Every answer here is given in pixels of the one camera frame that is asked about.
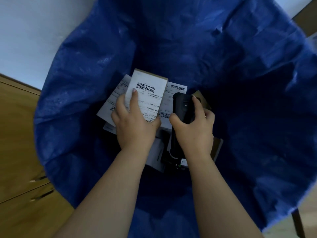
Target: black handheld device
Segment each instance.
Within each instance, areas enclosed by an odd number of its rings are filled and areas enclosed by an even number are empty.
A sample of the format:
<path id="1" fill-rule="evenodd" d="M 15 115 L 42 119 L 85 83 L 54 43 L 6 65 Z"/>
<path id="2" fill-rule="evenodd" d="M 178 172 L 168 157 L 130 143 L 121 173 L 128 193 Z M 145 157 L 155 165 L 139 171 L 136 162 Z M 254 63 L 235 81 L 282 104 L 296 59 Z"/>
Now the black handheld device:
<path id="1" fill-rule="evenodd" d="M 190 124 L 195 119 L 195 106 L 192 100 L 192 95 L 175 93 L 173 95 L 173 113 L 175 113 L 179 119 L 185 124 Z M 170 155 L 174 159 L 184 159 L 184 152 L 180 147 L 175 130 L 172 128 L 172 138 L 171 138 L 171 150 Z"/>

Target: finger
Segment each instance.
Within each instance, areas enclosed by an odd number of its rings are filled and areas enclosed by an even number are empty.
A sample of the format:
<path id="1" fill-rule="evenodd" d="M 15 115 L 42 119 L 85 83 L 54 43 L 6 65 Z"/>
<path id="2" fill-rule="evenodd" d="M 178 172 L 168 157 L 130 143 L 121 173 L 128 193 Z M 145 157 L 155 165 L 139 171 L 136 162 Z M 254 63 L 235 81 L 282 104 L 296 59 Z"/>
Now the finger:
<path id="1" fill-rule="evenodd" d="M 155 127 L 155 130 L 158 130 L 162 122 L 161 122 L 161 119 L 157 117 L 151 124 Z"/>
<path id="2" fill-rule="evenodd" d="M 214 123 L 215 122 L 215 114 L 206 108 L 204 108 L 204 112 L 205 112 L 206 120 Z"/>
<path id="3" fill-rule="evenodd" d="M 204 112 L 203 106 L 201 105 L 201 102 L 195 96 L 192 97 L 192 100 L 193 100 L 194 105 L 195 105 L 195 119 L 196 118 L 204 119 L 205 118 L 205 112 Z"/>
<path id="4" fill-rule="evenodd" d="M 117 98 L 116 110 L 117 110 L 119 117 L 124 117 L 124 116 L 128 115 L 128 113 L 129 113 L 128 110 L 126 109 L 126 107 L 124 106 L 124 97 L 125 97 L 125 95 L 122 94 Z"/>
<path id="5" fill-rule="evenodd" d="M 132 97 L 130 100 L 130 113 L 142 114 L 138 102 L 138 91 L 135 88 L 132 91 Z"/>
<path id="6" fill-rule="evenodd" d="M 173 126 L 173 128 L 174 128 L 174 130 L 175 130 L 176 132 L 186 126 L 186 124 L 183 123 L 183 122 L 179 119 L 179 117 L 178 117 L 176 114 L 174 114 L 174 113 L 172 113 L 172 114 L 170 115 L 170 123 L 172 124 L 172 126 Z"/>
<path id="7" fill-rule="evenodd" d="M 119 118 L 119 115 L 118 115 L 116 109 L 114 109 L 114 110 L 112 111 L 112 113 L 111 113 L 111 118 L 112 118 L 114 124 L 117 126 L 118 123 L 119 123 L 120 118 Z"/>

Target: drawer handle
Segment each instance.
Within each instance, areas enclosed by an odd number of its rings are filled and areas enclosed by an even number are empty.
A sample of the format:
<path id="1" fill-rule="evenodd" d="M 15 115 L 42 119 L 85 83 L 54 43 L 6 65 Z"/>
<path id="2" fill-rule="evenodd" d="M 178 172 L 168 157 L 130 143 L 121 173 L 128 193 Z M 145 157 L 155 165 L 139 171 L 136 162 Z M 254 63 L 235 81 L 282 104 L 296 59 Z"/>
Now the drawer handle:
<path id="1" fill-rule="evenodd" d="M 45 179 L 45 178 L 47 178 L 47 177 L 46 177 L 46 176 L 42 176 L 42 177 L 40 177 L 40 178 L 37 178 L 37 179 L 34 179 L 34 180 L 30 180 L 30 183 L 32 183 L 32 182 L 37 182 L 37 181 L 43 180 L 43 179 Z"/>
<path id="2" fill-rule="evenodd" d="M 42 195 L 39 196 L 39 197 L 35 197 L 35 198 L 30 199 L 30 202 L 31 202 L 31 201 L 40 200 L 40 199 L 44 198 L 45 196 L 50 195 L 50 194 L 53 193 L 53 192 L 54 192 L 54 189 L 51 189 L 50 191 L 46 192 L 45 194 L 42 194 Z"/>

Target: bare skin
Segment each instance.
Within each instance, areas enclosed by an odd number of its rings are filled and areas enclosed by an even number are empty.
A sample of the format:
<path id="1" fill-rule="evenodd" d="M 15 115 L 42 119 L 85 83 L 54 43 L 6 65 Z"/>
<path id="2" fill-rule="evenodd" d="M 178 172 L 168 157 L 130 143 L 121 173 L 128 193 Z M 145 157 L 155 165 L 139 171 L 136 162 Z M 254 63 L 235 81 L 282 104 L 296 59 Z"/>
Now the bare skin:
<path id="1" fill-rule="evenodd" d="M 196 98 L 193 101 L 194 122 L 184 124 L 175 114 L 170 122 L 191 173 L 200 236 L 262 238 L 210 157 L 213 113 L 204 110 Z M 141 174 L 161 121 L 146 122 L 137 91 L 132 94 L 130 112 L 124 106 L 124 96 L 120 96 L 111 117 L 122 150 L 55 238 L 128 236 Z"/>

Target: blue plastic sack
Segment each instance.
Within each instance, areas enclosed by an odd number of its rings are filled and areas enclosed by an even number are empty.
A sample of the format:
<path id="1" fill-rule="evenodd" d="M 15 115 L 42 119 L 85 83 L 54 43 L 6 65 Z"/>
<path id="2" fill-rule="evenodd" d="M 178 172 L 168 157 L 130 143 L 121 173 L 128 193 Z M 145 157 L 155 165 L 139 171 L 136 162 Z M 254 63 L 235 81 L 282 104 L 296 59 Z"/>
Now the blue plastic sack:
<path id="1" fill-rule="evenodd" d="M 120 148 L 96 116 L 139 68 L 200 90 L 224 139 L 217 166 L 257 226 L 317 174 L 317 56 L 273 0 L 97 0 L 59 48 L 35 113 L 39 159 L 77 207 Z M 198 237 L 188 171 L 146 167 L 129 237 Z"/>

